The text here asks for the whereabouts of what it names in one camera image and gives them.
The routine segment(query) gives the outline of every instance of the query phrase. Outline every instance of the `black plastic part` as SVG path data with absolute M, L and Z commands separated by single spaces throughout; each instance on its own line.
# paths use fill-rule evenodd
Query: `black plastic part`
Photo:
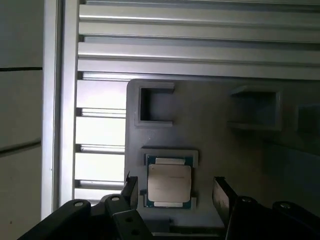
M 111 218 L 114 214 L 131 210 L 125 198 L 120 194 L 109 195 L 104 201 L 104 206 L 107 214 Z
M 275 230 L 273 211 L 257 203 L 253 198 L 240 196 L 235 202 L 226 240 L 280 239 Z
M 90 213 L 91 204 L 88 201 L 68 201 L 19 240 L 89 239 Z
M 119 212 L 113 215 L 113 222 L 121 240 L 148 240 L 153 236 L 136 210 Z
M 320 239 L 319 217 L 288 201 L 275 202 L 272 209 L 283 217 L 288 231 L 291 232 L 294 229 L 295 236 L 301 236 L 304 239 Z
M 212 202 L 226 228 L 228 227 L 229 219 L 237 198 L 238 195 L 229 186 L 223 176 L 214 178 Z
M 138 177 L 127 176 L 124 184 L 124 188 L 121 191 L 121 195 L 124 197 L 127 204 L 131 209 L 136 209 L 138 205 Z

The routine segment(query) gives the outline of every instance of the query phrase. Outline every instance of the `metal slot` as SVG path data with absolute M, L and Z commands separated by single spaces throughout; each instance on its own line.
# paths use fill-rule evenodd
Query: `metal slot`
M 78 54 L 81 57 L 86 58 L 103 57 L 109 59 L 168 60 L 185 62 L 235 63 L 254 65 L 262 64 L 284 66 L 320 66 L 319 51 L 303 50 L 275 50 L 201 46 L 155 47 L 151 45 L 147 46 L 80 42 Z M 117 91 L 119 91 L 118 88 L 116 88 L 115 84 L 110 84 L 110 88 L 115 91 L 115 94 L 117 94 Z
M 81 21 L 318 28 L 316 13 L 80 5 Z
M 126 109 L 127 84 L 127 81 L 78 80 L 76 106 L 87 109 Z
M 125 156 L 120 154 L 76 153 L 76 180 L 123 182 Z
M 78 117 L 126 118 L 124 109 L 77 108 Z
M 125 146 L 116 145 L 90 145 L 90 144 L 77 144 L 75 149 L 78 153 L 91 153 L 91 154 L 124 154 Z
M 76 144 L 124 146 L 125 134 L 124 118 L 76 118 Z
M 320 43 L 318 29 L 249 26 L 208 26 L 142 23 L 80 22 L 84 36 L 144 37 L 160 39 L 242 40 Z
M 75 180 L 74 185 L 76 188 L 83 188 L 83 189 L 122 190 L 124 188 L 123 181 Z
M 223 76 L 291 80 L 319 80 L 320 68 L 236 63 L 189 63 L 113 59 L 79 59 L 78 70 L 129 74 L 168 74 L 190 76 Z

